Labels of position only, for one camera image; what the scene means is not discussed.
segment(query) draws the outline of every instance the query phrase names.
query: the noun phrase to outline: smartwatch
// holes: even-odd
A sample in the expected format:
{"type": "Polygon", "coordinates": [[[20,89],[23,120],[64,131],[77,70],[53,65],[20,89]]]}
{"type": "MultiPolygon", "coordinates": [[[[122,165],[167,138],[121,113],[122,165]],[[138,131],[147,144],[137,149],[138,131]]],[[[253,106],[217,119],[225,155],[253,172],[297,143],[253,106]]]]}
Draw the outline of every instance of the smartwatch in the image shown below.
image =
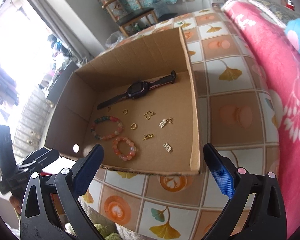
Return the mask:
{"type": "Polygon", "coordinates": [[[128,87],[127,91],[123,92],[120,95],[117,95],[107,101],[100,103],[97,106],[97,109],[100,110],[104,107],[113,105],[117,102],[120,102],[124,99],[131,98],[137,99],[139,97],[145,96],[149,90],[154,89],[156,87],[160,87],[165,84],[173,84],[176,79],[176,72],[173,70],[169,76],[165,76],[156,81],[147,82],[147,81],[139,81],[133,83],[130,87],[128,87]]]}

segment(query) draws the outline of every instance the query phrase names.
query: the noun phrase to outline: hole in cardboard box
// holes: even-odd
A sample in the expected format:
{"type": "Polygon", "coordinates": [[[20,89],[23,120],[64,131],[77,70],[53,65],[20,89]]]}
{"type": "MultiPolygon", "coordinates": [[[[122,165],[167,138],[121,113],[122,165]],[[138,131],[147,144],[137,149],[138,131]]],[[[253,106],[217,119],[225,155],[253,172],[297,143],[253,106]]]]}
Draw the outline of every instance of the hole in cardboard box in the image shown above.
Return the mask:
{"type": "Polygon", "coordinates": [[[75,145],[73,146],[73,151],[74,151],[75,153],[79,152],[79,145],[75,144],[75,145]]]}

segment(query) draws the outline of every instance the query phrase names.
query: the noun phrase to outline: chair leg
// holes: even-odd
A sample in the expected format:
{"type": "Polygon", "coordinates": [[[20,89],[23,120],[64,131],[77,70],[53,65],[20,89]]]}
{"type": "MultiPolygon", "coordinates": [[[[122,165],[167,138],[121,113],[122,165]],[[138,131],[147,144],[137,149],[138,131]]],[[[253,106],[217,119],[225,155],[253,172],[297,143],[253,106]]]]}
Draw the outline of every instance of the chair leg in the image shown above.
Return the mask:
{"type": "Polygon", "coordinates": [[[120,29],[121,33],[122,33],[126,38],[129,37],[129,35],[128,35],[128,33],[127,33],[127,31],[125,30],[124,27],[121,27],[121,26],[120,26],[119,29],[120,29]]]}
{"type": "Polygon", "coordinates": [[[146,19],[147,19],[147,22],[149,23],[149,27],[151,27],[151,22],[150,22],[150,20],[149,20],[149,17],[146,16],[146,19]]]}
{"type": "Polygon", "coordinates": [[[155,15],[155,13],[154,13],[153,10],[151,11],[151,14],[152,14],[152,17],[153,17],[153,20],[155,21],[155,23],[159,23],[158,18],[157,18],[157,16],[155,15]]]}

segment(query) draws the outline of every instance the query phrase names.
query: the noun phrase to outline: gold ring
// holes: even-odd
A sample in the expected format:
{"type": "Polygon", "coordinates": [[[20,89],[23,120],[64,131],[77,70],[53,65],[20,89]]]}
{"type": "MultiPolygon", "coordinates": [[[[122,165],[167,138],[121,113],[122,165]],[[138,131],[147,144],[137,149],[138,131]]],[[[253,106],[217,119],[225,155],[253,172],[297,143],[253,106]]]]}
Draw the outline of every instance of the gold ring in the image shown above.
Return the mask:
{"type": "Polygon", "coordinates": [[[135,123],[133,123],[130,127],[132,130],[135,130],[137,128],[137,125],[135,123]]]}

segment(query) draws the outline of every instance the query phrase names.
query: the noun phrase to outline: multicolored beaded bracelet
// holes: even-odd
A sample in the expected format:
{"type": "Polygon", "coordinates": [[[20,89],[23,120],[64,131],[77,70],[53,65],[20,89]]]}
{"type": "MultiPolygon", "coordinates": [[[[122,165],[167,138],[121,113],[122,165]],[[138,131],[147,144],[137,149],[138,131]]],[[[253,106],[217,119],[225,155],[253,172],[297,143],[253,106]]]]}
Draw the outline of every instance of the multicolored beaded bracelet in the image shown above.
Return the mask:
{"type": "Polygon", "coordinates": [[[112,138],[116,137],[117,135],[119,135],[122,131],[123,131],[123,124],[122,124],[122,122],[121,122],[118,118],[113,117],[113,116],[109,116],[109,115],[103,116],[103,117],[100,117],[100,118],[94,120],[94,124],[93,124],[92,127],[91,127],[91,133],[92,133],[92,135],[93,135],[96,139],[98,139],[98,140],[109,140],[109,139],[112,139],[112,138]],[[96,133],[96,131],[95,131],[95,126],[96,126],[96,124],[98,124],[98,123],[100,123],[100,122],[103,122],[103,121],[106,121],[106,120],[110,120],[110,121],[112,121],[112,122],[116,122],[116,123],[118,124],[117,130],[115,130],[114,133],[109,134],[109,135],[107,135],[107,136],[100,136],[100,135],[97,135],[97,133],[96,133]]]}
{"type": "Polygon", "coordinates": [[[117,137],[114,141],[113,141],[113,145],[112,145],[113,151],[115,154],[118,155],[119,158],[121,158],[123,161],[129,161],[132,159],[132,157],[134,157],[136,155],[136,151],[137,148],[134,145],[134,142],[132,142],[128,137],[117,137]],[[118,143],[120,141],[125,141],[131,148],[130,148],[130,152],[127,156],[124,156],[119,150],[118,150],[118,143]]]}

